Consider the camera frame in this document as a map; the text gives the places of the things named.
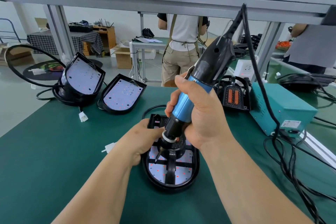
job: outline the cardboard box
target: cardboard box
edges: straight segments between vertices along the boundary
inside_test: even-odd
[[[117,67],[122,69],[132,69],[132,58],[129,48],[119,48],[115,51]]]
[[[7,66],[5,61],[5,52],[6,50],[15,45],[13,43],[4,43],[0,44],[0,66]],[[32,56],[32,50],[25,47],[18,47],[13,49],[10,52],[10,55],[7,55],[8,60],[10,60],[13,66],[21,66],[21,65],[32,65],[35,64],[35,61]]]

